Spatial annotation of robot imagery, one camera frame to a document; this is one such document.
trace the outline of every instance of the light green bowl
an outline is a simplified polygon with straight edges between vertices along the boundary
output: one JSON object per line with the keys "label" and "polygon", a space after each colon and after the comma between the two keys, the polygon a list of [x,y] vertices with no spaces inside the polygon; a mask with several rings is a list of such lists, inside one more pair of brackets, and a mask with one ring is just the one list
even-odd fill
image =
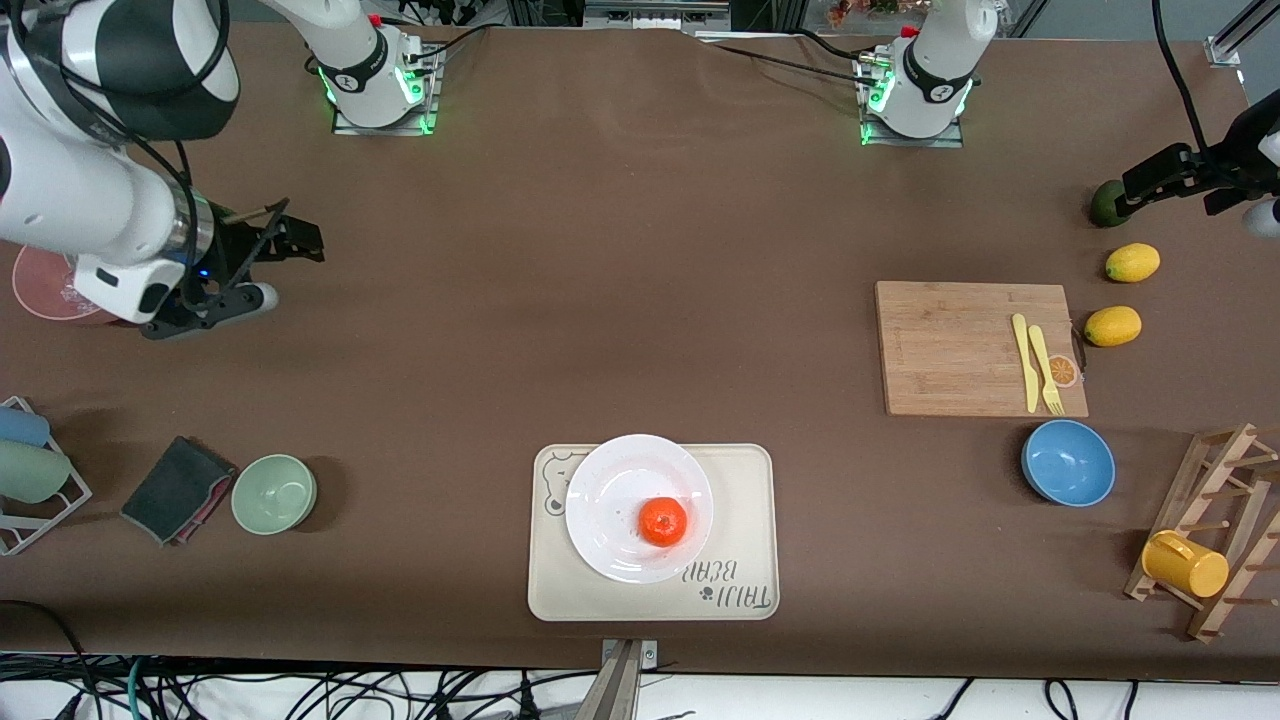
{"label": "light green bowl", "polygon": [[316,479],[291,455],[255,460],[232,489],[232,514],[255,536],[283,533],[302,521],[316,503]]}

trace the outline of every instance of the blue bowl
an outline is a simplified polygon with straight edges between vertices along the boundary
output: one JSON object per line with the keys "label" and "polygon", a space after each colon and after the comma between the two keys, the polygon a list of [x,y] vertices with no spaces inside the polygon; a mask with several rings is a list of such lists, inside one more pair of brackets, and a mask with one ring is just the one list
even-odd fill
{"label": "blue bowl", "polygon": [[1027,438],[1023,473],[1044,500],[1088,507],[1111,492],[1116,461],[1093,428],[1075,420],[1050,420]]}

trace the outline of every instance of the green led light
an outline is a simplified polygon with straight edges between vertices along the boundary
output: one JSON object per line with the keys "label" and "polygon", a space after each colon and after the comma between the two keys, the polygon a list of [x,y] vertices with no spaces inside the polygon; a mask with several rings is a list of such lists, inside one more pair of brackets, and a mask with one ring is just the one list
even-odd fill
{"label": "green led light", "polygon": [[884,78],[876,83],[876,91],[872,92],[868,106],[876,111],[884,111],[884,105],[888,102],[888,94],[893,91],[893,70],[887,70]]}
{"label": "green led light", "polygon": [[401,90],[404,91],[404,100],[410,102],[417,102],[417,91],[410,88],[408,79],[404,78],[404,70],[396,68],[396,79],[401,83]]}
{"label": "green led light", "polygon": [[324,96],[329,99],[329,104],[330,105],[337,105],[338,101],[334,100],[334,97],[333,97],[333,88],[329,87],[329,79],[324,77],[324,73],[320,73],[320,82],[324,83]]}
{"label": "green led light", "polygon": [[957,118],[960,117],[960,113],[964,113],[964,104],[965,104],[965,101],[969,100],[969,91],[970,90],[973,90],[973,81],[969,81],[969,85],[966,85],[964,87],[964,92],[960,94],[960,104],[956,105],[956,117]]}

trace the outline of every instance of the metal clamp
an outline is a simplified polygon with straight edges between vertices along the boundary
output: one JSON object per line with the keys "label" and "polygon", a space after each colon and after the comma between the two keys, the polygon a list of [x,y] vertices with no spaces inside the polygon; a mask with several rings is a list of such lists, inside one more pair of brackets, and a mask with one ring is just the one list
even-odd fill
{"label": "metal clamp", "polygon": [[1240,64],[1240,47],[1257,36],[1280,13],[1280,0],[1251,0],[1231,22],[1204,41],[1204,54],[1215,68]]}
{"label": "metal clamp", "polygon": [[604,641],[604,666],[573,720],[634,720],[640,671],[658,666],[658,641]]}

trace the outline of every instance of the yellow mug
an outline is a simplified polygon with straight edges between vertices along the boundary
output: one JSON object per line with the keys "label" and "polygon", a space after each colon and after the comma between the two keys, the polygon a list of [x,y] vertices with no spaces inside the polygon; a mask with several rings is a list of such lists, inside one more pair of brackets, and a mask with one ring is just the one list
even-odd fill
{"label": "yellow mug", "polygon": [[1196,597],[1210,597],[1226,584],[1230,568],[1221,552],[1174,530],[1160,530],[1142,548],[1142,571]]}

